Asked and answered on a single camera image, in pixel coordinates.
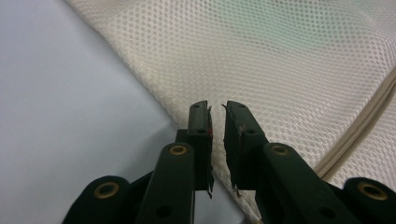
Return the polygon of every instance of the mesh bag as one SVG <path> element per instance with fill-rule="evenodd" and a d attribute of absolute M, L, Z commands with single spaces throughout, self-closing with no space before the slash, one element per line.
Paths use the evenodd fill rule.
<path fill-rule="evenodd" d="M 69 2 L 180 127 L 192 103 L 213 105 L 212 161 L 229 190 L 220 106 L 227 100 L 247 105 L 271 142 L 294 147 L 325 174 L 394 86 L 392 0 Z M 256 221 L 253 194 L 235 199 Z"/>
<path fill-rule="evenodd" d="M 378 180 L 396 191 L 396 98 L 330 183 L 341 188 L 352 176 Z"/>

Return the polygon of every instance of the gray table surface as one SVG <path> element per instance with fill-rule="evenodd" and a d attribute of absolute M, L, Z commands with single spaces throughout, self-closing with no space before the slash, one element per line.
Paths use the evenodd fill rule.
<path fill-rule="evenodd" d="M 61 223 L 94 179 L 150 172 L 177 126 L 64 1 L 0 0 L 0 223 Z M 243 223 L 226 189 L 195 223 Z"/>

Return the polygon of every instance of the white mesh fabric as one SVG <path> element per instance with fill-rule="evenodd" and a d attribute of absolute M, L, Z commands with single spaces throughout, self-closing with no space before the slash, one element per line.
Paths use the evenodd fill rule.
<path fill-rule="evenodd" d="M 396 98 L 329 182 L 341 188 L 354 176 L 377 180 L 396 191 Z"/>
<path fill-rule="evenodd" d="M 213 105 L 213 165 L 230 188 L 221 104 L 247 105 L 314 167 L 396 65 L 396 2 L 69 0 L 180 127 Z M 237 199 L 259 219 L 252 192 Z"/>

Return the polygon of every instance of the black plastic part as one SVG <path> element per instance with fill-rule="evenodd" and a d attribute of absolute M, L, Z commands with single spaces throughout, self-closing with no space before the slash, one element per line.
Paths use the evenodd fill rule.
<path fill-rule="evenodd" d="M 108 198 L 96 197 L 95 190 L 105 183 L 116 183 L 119 186 L 117 193 Z M 128 181 L 117 176 L 104 176 L 92 181 L 71 206 L 64 224 L 115 223 L 128 194 L 128 187 Z"/>
<path fill-rule="evenodd" d="M 361 223 L 396 223 L 396 193 L 372 179 L 350 178 L 340 199 Z"/>
<path fill-rule="evenodd" d="M 224 147 L 231 183 L 238 189 L 256 189 L 261 176 L 257 152 L 268 140 L 247 106 L 228 101 L 225 107 Z"/>
<path fill-rule="evenodd" d="M 133 224 L 150 178 L 151 173 L 132 184 L 117 176 L 104 176 L 92 181 L 73 203 L 63 224 Z M 117 192 L 114 191 L 112 196 L 107 194 L 107 197 L 106 191 L 116 190 L 114 183 L 118 185 Z M 98 188 L 101 189 L 102 194 L 97 194 L 100 193 L 97 191 Z"/>
<path fill-rule="evenodd" d="M 195 190 L 213 189 L 211 155 L 213 144 L 212 118 L 207 101 L 190 106 L 189 126 L 187 130 L 177 130 L 176 142 L 185 142 L 195 150 Z"/>
<path fill-rule="evenodd" d="M 264 223 L 360 223 L 292 147 L 269 143 L 258 158 Z"/>
<path fill-rule="evenodd" d="M 194 149 L 188 144 L 174 143 L 163 149 L 148 184 L 137 224 L 193 222 L 193 162 Z"/>

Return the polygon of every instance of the brass screw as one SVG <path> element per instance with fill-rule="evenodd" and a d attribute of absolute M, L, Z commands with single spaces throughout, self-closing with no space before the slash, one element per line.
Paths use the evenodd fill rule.
<path fill-rule="evenodd" d="M 273 150 L 276 154 L 278 154 L 278 155 L 280 155 L 280 156 L 286 156 L 286 155 L 289 154 L 289 150 L 288 150 L 287 148 L 285 148 L 285 147 L 282 147 L 282 146 L 273 146 L 273 147 L 272 147 L 272 150 Z"/>
<path fill-rule="evenodd" d="M 179 156 L 187 152 L 187 148 L 183 146 L 174 146 L 169 149 L 172 155 Z"/>
<path fill-rule="evenodd" d="M 374 200 L 385 201 L 388 198 L 388 194 L 384 190 L 366 182 L 360 182 L 358 190 L 365 196 Z"/>
<path fill-rule="evenodd" d="M 120 186 L 116 182 L 106 182 L 99 185 L 93 192 L 93 195 L 98 199 L 106 199 L 115 195 L 119 189 Z"/>

